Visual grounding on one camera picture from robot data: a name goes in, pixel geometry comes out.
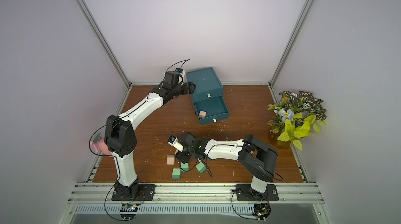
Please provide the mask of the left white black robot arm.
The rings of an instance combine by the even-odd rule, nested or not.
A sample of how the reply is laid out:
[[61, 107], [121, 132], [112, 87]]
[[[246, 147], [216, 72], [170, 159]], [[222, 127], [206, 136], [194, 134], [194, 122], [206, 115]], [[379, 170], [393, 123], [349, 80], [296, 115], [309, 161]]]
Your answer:
[[185, 82], [185, 71], [177, 68], [166, 71], [162, 82], [151, 89], [137, 105], [120, 115], [111, 115], [105, 125], [104, 142], [117, 168], [115, 191], [133, 198], [138, 194], [138, 177], [135, 172], [133, 153], [137, 145], [135, 130], [155, 110], [172, 99], [192, 94], [196, 86]]

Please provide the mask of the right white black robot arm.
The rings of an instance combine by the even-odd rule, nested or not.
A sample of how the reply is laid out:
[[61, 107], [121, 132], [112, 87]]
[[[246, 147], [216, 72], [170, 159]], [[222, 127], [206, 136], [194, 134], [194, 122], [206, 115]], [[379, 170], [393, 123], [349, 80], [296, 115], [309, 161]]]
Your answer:
[[177, 153], [176, 158], [182, 163], [195, 159], [210, 171], [209, 160], [227, 159], [240, 162], [251, 174], [251, 190], [266, 194], [268, 183], [282, 181], [275, 177], [278, 151], [253, 135], [233, 141], [215, 139], [197, 139], [193, 134], [184, 132], [178, 137], [170, 136], [169, 144]]

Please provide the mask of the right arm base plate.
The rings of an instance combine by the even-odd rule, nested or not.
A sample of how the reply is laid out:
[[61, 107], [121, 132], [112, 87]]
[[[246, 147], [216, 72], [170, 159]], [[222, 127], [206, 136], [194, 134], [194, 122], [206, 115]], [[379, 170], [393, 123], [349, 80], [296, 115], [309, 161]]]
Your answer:
[[233, 190], [237, 201], [279, 201], [276, 185], [268, 184], [264, 193], [260, 193], [251, 188], [251, 184], [236, 184]]

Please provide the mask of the teal drawer cabinet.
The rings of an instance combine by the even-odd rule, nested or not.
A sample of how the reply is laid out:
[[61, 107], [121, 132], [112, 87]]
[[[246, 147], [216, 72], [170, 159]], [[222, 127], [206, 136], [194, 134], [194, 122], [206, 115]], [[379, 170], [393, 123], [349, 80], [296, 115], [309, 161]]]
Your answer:
[[187, 72], [187, 80], [196, 85], [190, 95], [195, 115], [205, 111], [206, 117], [199, 118], [200, 125], [215, 123], [229, 117], [229, 110], [223, 100], [223, 85], [212, 67]]

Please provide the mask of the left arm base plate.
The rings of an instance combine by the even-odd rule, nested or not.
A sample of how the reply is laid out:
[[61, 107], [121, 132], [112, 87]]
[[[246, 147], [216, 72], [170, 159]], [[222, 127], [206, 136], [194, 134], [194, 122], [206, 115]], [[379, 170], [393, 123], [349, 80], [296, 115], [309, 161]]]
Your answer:
[[130, 187], [117, 185], [113, 190], [112, 201], [152, 201], [155, 184], [133, 184]]

